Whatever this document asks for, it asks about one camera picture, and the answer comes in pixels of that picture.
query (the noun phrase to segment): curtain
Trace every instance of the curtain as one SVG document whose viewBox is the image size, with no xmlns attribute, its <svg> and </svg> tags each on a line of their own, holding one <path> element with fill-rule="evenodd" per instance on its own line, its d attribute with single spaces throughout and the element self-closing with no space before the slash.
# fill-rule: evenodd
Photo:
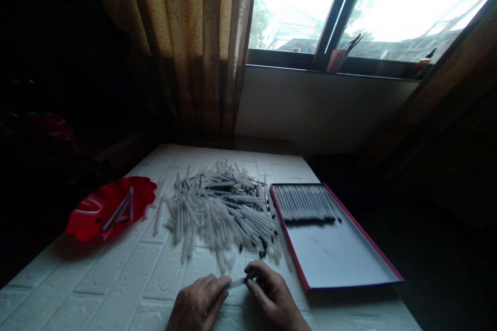
<svg viewBox="0 0 497 331">
<path fill-rule="evenodd" d="M 372 179 L 452 201 L 495 193 L 496 55 L 497 0 L 488 0 L 360 154 Z"/>
<path fill-rule="evenodd" d="M 177 131 L 231 146 L 254 0 L 102 1 L 131 36 L 131 57 L 153 58 L 158 102 L 169 108 Z"/>
</svg>

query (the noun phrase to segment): bottle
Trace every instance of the bottle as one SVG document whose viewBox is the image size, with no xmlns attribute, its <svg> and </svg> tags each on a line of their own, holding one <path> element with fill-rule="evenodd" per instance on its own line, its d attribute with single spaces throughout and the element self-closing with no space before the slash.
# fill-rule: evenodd
<svg viewBox="0 0 497 331">
<path fill-rule="evenodd" d="M 413 69 L 413 79 L 417 79 L 422 72 L 425 70 L 425 67 L 428 63 L 431 62 L 431 57 L 435 54 L 436 48 L 431 51 L 425 58 L 420 60 L 418 64 Z"/>
</svg>

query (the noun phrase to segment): brick-pattern table surface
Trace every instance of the brick-pattern table surface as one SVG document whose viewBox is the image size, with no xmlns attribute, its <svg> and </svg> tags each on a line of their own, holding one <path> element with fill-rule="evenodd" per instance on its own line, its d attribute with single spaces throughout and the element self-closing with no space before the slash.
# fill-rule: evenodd
<svg viewBox="0 0 497 331">
<path fill-rule="evenodd" d="M 237 162 L 251 176 L 269 183 L 319 182 L 301 157 L 236 152 L 173 144 L 158 146 L 127 176 L 168 181 L 188 165 L 213 166 L 217 159 Z M 100 243 L 77 243 L 62 234 L 0 292 L 1 330 L 164 330 L 181 288 L 209 273 L 220 275 L 215 255 L 199 241 L 181 264 L 181 245 L 161 228 L 154 237 L 155 210 L 118 236 Z M 169 218 L 163 209 L 163 223 Z M 255 252 L 237 257 L 231 273 L 257 260 Z M 390 286 L 317 290 L 305 293 L 295 270 L 282 258 L 268 264 L 285 278 L 313 330 L 420 330 Z M 233 289 L 222 307 L 217 330 L 273 329 L 245 286 Z"/>
</svg>

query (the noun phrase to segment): window glass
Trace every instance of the window glass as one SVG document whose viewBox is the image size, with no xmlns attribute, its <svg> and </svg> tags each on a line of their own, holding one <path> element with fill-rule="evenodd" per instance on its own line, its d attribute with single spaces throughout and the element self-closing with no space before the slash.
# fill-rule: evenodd
<svg viewBox="0 0 497 331">
<path fill-rule="evenodd" d="M 255 0 L 249 48 L 314 53 L 333 0 Z"/>
<path fill-rule="evenodd" d="M 337 46 L 359 33 L 350 56 L 418 62 L 436 48 L 435 63 L 486 0 L 357 0 Z"/>
</svg>

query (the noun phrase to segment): person's left hand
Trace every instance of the person's left hand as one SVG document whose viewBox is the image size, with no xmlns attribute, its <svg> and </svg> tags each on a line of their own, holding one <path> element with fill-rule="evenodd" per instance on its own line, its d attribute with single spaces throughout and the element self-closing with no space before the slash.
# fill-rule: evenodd
<svg viewBox="0 0 497 331">
<path fill-rule="evenodd" d="M 183 288 L 174 302 L 166 331 L 207 331 L 212 329 L 231 283 L 230 277 L 216 278 L 209 274 Z"/>
</svg>

